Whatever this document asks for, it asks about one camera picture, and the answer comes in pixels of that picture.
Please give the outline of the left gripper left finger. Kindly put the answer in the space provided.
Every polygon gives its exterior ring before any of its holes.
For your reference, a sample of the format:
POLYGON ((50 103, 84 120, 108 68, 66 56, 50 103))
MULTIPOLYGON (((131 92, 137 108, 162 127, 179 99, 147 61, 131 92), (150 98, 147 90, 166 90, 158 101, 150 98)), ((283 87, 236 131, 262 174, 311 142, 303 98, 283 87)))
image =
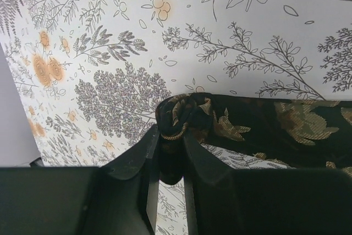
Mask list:
POLYGON ((158 139, 102 167, 1 168, 1 234, 154 234, 158 139))

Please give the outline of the black gold floral tie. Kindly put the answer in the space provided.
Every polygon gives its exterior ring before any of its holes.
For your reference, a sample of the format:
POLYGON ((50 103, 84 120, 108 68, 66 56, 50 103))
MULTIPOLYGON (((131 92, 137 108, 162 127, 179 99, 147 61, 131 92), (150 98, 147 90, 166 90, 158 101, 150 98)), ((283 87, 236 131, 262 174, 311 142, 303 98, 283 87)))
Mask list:
POLYGON ((214 95, 174 95, 156 108, 163 139, 161 180, 179 182, 177 156, 190 132, 201 144, 295 168, 339 169, 351 174, 351 102, 275 100, 214 95))

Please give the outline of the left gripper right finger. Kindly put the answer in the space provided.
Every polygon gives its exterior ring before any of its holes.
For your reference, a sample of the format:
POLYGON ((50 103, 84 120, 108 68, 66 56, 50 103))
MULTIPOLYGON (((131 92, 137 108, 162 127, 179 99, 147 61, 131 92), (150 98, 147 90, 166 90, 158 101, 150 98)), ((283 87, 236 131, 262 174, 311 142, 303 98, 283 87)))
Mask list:
POLYGON ((235 170, 187 133, 190 234, 351 234, 351 178, 332 169, 235 170))

